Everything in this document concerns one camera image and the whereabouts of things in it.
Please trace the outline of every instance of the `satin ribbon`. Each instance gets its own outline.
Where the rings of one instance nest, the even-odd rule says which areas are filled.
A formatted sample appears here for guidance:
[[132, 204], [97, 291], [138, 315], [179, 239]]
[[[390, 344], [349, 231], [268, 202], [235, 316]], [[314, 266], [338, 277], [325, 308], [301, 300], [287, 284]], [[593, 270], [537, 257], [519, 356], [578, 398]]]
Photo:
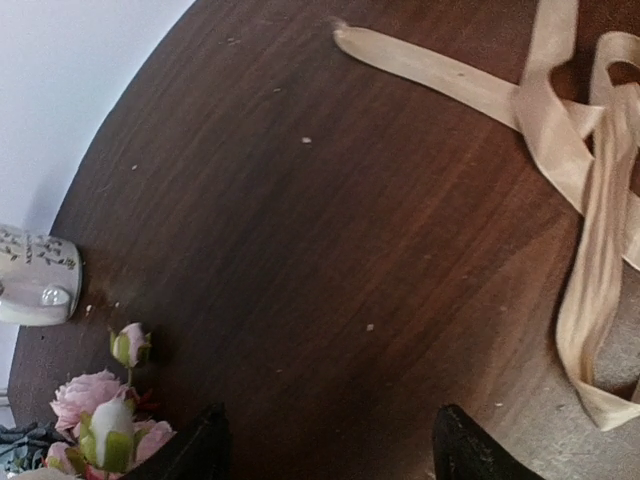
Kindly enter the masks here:
[[[556, 342], [567, 376], [595, 424], [610, 430], [640, 404], [594, 385], [594, 361], [618, 308], [623, 258], [640, 269], [640, 198], [629, 191], [640, 146], [640, 86], [614, 87], [607, 68], [640, 68], [640, 38], [602, 35], [590, 105], [561, 100], [551, 71], [575, 48], [578, 0], [540, 0], [520, 85], [401, 40], [336, 22], [334, 40], [358, 60], [448, 95], [520, 131], [540, 172], [585, 221], [560, 308]], [[594, 154], [584, 143], [593, 135]]]

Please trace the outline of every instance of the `white mug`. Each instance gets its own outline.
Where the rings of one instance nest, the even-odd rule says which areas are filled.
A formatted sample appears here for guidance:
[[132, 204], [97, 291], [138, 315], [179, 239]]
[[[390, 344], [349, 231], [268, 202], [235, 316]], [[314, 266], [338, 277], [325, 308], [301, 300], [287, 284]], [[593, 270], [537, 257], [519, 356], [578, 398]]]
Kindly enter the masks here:
[[81, 282], [73, 243], [0, 225], [0, 322], [64, 323], [78, 304]]

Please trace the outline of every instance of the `white wall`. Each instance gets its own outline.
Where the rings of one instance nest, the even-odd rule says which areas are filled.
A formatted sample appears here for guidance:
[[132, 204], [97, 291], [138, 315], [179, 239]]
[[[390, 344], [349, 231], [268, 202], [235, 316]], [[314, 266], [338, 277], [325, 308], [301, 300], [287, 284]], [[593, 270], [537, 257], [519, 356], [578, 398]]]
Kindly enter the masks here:
[[[98, 127], [192, 2], [0, 0], [0, 223], [49, 231]], [[16, 335], [0, 324], [0, 389]]]

